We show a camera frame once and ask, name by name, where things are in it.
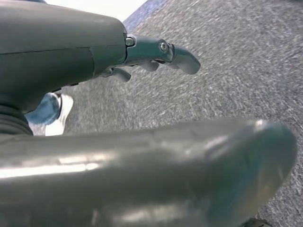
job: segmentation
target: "screw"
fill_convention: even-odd
[[[126,46],[134,46],[134,41],[132,38],[128,37],[125,39],[125,44]]]
[[[164,42],[160,43],[160,49],[163,52],[165,52],[167,50],[167,44]]]

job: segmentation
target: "robotic arm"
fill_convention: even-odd
[[[47,92],[159,64],[195,74],[187,50],[119,21],[0,1],[0,226],[237,227],[292,170],[296,140],[266,121],[32,137],[23,113]]]

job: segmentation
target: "shoe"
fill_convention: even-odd
[[[73,100],[68,95],[61,94],[60,97],[60,111],[59,117],[51,124],[45,127],[45,136],[58,136],[64,132],[66,120],[69,113],[71,111]]]

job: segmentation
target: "gray carpet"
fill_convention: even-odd
[[[298,136],[298,163],[258,216],[303,227],[303,1],[167,0],[134,33],[184,45],[202,68],[193,76],[134,68],[125,84],[109,78],[65,89],[75,99],[66,134],[231,116],[283,122]]]

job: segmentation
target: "blue jeans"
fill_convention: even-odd
[[[57,119],[60,105],[57,97],[53,93],[47,93],[34,111],[26,113],[26,118],[32,124],[48,125]]]

